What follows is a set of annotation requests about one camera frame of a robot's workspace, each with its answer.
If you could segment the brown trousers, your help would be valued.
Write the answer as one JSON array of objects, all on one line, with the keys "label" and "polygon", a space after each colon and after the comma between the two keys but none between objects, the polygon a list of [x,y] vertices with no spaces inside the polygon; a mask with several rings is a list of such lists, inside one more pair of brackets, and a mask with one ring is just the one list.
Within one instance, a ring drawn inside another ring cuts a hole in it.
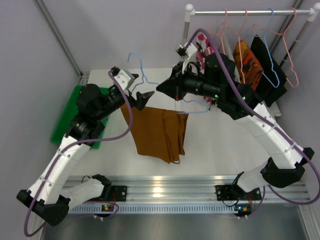
[{"label": "brown trousers", "polygon": [[185,155],[184,142],[188,114],[175,110],[145,107],[131,109],[131,134],[139,155],[154,157],[170,164],[179,164]]}]

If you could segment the pink camouflage trousers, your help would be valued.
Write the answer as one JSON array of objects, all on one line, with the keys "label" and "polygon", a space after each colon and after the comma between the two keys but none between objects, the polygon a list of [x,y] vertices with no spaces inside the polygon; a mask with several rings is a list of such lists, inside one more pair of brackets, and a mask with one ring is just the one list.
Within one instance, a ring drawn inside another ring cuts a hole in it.
[{"label": "pink camouflage trousers", "polygon": [[200,69],[204,70],[206,56],[213,54],[215,51],[214,51],[210,41],[203,33],[201,33],[197,36],[195,43],[196,43],[196,48],[197,48],[196,61],[197,61],[197,63],[199,63]]}]

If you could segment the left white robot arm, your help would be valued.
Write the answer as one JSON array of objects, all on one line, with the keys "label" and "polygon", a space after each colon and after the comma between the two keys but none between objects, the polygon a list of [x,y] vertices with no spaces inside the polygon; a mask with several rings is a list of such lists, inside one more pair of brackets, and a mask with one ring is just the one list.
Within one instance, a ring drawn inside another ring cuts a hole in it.
[{"label": "left white robot arm", "polygon": [[69,210],[89,200],[109,201],[112,199],[112,182],[96,174],[89,180],[69,189],[63,186],[83,155],[100,138],[105,129],[103,119],[125,105],[128,100],[132,109],[141,111],[153,91],[122,95],[112,85],[102,93],[95,84],[86,84],[79,89],[76,98],[77,114],[70,122],[60,146],[38,180],[27,190],[20,190],[17,199],[50,226],[57,226]]}]

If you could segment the grey trousers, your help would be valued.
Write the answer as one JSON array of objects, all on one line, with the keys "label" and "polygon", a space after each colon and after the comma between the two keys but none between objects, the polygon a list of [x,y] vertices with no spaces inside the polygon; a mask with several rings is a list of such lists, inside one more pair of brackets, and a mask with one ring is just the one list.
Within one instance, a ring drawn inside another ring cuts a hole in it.
[{"label": "grey trousers", "polygon": [[[232,52],[232,50],[231,50],[231,47],[230,47],[230,45],[229,45],[229,42],[228,42],[227,38],[226,38],[224,35],[222,36],[221,47],[222,47],[223,53],[224,53],[230,60],[232,60],[232,61],[235,63],[235,59],[234,59],[234,56],[233,56],[233,52]],[[239,74],[239,71],[238,71],[238,68],[237,68],[236,65],[235,65],[235,67],[234,67],[234,75],[235,75],[235,81],[236,81],[236,82],[239,82],[239,80],[240,80],[240,74]]]}]

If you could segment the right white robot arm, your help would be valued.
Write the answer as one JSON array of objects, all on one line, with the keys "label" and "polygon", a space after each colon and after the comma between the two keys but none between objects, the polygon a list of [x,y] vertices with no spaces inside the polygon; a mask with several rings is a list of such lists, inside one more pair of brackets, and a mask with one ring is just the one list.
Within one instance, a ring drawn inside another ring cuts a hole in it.
[{"label": "right white robot arm", "polygon": [[300,181],[314,151],[289,138],[249,84],[234,81],[230,71],[235,63],[224,54],[213,53],[205,58],[204,72],[193,72],[193,66],[194,62],[177,63],[157,91],[176,101],[186,94],[216,100],[216,106],[246,128],[269,154],[261,166],[239,173],[230,193],[240,198],[257,188],[282,189]]}]

